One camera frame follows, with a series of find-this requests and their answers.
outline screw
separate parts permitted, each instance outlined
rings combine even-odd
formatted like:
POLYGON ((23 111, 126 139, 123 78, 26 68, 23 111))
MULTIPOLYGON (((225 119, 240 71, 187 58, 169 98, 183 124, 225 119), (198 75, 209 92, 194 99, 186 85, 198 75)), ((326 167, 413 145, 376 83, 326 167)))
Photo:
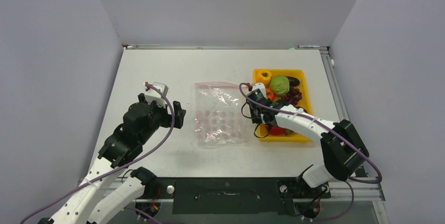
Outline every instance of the screw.
POLYGON ((174 186, 167 186, 167 193, 168 194, 172 194, 175 191, 175 187, 174 186))
POLYGON ((282 193, 284 193, 287 189, 288 189, 288 187, 286 185, 280 186, 280 192, 282 192, 282 193))

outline clear ziplock bag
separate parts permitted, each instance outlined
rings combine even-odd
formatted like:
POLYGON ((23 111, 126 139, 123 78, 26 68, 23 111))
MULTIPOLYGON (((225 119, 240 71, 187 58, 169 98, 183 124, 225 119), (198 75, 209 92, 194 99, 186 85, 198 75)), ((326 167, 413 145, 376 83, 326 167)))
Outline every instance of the clear ziplock bag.
POLYGON ((236 84, 195 83, 195 133, 198 144, 207 147, 242 144, 252 138, 255 126, 241 114, 245 102, 236 84))

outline white wall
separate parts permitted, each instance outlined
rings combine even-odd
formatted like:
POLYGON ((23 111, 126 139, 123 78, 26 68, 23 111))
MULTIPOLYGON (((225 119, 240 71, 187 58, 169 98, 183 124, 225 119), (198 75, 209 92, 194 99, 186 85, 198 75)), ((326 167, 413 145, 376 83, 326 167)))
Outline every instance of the white wall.
POLYGON ((356 0, 101 0, 127 44, 331 45, 356 0))
POLYGON ((443 223, 445 1, 357 0, 331 48, 391 223, 443 223))
POLYGON ((1 223, 76 187, 121 54, 99 0, 0 0, 1 223))

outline yellow bin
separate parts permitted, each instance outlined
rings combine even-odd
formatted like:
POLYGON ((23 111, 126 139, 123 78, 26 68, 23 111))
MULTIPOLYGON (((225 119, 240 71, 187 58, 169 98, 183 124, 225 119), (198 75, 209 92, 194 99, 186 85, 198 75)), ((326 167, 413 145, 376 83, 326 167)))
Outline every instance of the yellow bin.
MULTIPOLYGON (((258 71, 264 71, 268 70, 272 73, 272 76, 290 76, 295 77, 300 80, 300 85, 297 86, 298 89, 300 89, 300 92, 302 93, 303 99, 300 100, 297 104, 297 106, 301 106, 307 110, 309 114, 312 114, 311 110, 311 104, 309 102, 309 95, 308 95, 308 89, 306 87, 306 80, 304 79, 304 73, 300 69, 255 69, 253 71, 253 82, 258 82, 257 80, 257 73, 258 71)), ((257 135, 259 137, 263 137, 267 135, 267 130, 264 124, 258 127, 257 129, 257 135)), ((298 133, 291 133, 289 135, 282 135, 282 136, 272 136, 269 135, 265 138, 259 138, 260 141, 265 142, 299 142, 299 143, 307 143, 310 141, 309 138, 300 135, 298 133)))

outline white table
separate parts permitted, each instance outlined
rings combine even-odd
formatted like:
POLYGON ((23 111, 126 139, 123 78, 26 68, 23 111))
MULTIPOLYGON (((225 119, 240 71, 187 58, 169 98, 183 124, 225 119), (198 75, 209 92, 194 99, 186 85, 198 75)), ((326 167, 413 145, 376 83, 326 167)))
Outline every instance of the white table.
MULTIPOLYGON (((199 147, 194 132, 194 83, 251 82, 255 68, 301 69, 314 115, 338 121, 331 88, 318 50, 125 50, 94 150, 93 159, 128 107, 143 92, 143 82, 169 86, 167 97, 187 110, 184 127, 175 129, 156 152, 131 168, 144 166, 158 177, 290 177, 322 161, 318 143, 265 143, 199 147)), ((154 147, 166 134, 160 128, 144 145, 154 147)))

